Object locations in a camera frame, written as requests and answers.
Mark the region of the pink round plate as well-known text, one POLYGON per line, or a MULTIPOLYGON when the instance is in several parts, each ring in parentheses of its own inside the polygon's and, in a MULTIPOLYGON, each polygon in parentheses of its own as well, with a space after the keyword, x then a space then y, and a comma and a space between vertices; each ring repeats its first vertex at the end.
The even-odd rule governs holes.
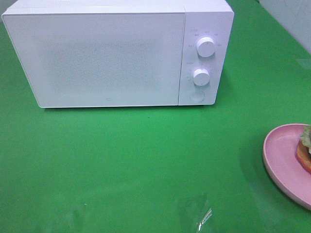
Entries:
POLYGON ((263 143, 263 162, 277 187, 304 208, 311 209, 311 174, 296 157, 305 124, 292 123, 271 130, 263 143))

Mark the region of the white microwave door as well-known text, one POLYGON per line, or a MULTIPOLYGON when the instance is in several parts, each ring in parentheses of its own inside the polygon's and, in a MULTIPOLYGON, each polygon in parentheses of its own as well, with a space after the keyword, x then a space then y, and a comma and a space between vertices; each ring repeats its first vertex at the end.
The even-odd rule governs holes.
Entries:
POLYGON ((183 13, 4 15, 40 107, 177 105, 183 13))

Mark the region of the burger with lettuce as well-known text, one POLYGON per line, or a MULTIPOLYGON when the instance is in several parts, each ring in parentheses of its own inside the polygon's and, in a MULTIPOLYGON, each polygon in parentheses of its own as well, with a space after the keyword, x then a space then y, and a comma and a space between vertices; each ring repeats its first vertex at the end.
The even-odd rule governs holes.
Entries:
POLYGON ((300 135, 297 145, 296 158, 301 166, 311 173, 311 126, 303 126, 304 131, 300 135))

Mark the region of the white microwave oven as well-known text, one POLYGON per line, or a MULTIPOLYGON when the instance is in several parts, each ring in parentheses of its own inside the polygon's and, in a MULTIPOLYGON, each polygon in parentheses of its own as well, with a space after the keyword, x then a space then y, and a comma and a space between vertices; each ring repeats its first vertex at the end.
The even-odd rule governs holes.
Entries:
POLYGON ((18 0, 1 18, 4 23, 4 15, 166 13, 185 15, 177 105, 212 105, 234 19, 233 10, 224 0, 18 0), (216 42, 215 53, 207 58, 199 56, 196 48, 197 41, 204 36, 216 42), (196 86, 193 82, 193 72, 200 68, 210 72, 210 81, 204 86, 196 86), (202 102, 191 101, 190 95, 195 91, 204 92, 202 102))

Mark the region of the white round knob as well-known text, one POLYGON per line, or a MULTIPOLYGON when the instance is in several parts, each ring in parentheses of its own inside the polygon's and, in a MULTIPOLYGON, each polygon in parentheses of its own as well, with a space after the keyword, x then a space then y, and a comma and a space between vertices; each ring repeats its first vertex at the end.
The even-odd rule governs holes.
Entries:
POLYGON ((216 42, 212 37, 204 36, 197 41, 196 48, 199 56, 207 58, 215 53, 216 42))
POLYGON ((193 72, 193 82, 196 86, 207 85, 210 81, 210 72, 207 69, 200 68, 193 72))

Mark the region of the upper white round knob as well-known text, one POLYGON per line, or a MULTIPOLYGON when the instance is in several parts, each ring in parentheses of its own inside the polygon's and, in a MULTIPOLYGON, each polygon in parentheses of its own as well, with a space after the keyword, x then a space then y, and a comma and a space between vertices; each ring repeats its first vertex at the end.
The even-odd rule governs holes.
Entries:
POLYGON ((215 53, 216 42, 212 37, 204 36, 197 41, 196 48, 199 56, 207 58, 215 53))

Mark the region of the clear tape patch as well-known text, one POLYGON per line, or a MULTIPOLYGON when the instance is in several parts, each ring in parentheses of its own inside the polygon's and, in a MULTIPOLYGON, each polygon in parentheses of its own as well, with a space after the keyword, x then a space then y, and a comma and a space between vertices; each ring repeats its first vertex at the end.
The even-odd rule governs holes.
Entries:
POLYGON ((206 193, 183 197, 177 202, 181 233, 216 233, 213 209, 206 193))

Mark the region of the round white door button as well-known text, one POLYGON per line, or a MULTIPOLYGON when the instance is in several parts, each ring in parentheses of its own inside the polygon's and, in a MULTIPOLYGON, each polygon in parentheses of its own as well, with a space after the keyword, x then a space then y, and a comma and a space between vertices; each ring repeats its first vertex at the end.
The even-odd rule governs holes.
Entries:
POLYGON ((193 102, 202 102, 205 98, 205 94, 202 91, 195 91, 191 93, 190 99, 193 102))

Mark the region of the lower white round knob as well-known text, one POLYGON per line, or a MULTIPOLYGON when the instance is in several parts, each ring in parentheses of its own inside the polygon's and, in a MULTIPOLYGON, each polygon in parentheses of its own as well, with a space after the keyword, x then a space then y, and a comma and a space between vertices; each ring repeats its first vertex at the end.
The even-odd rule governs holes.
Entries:
POLYGON ((210 81, 210 72, 207 69, 200 68, 193 72, 193 82, 196 86, 207 85, 210 81))

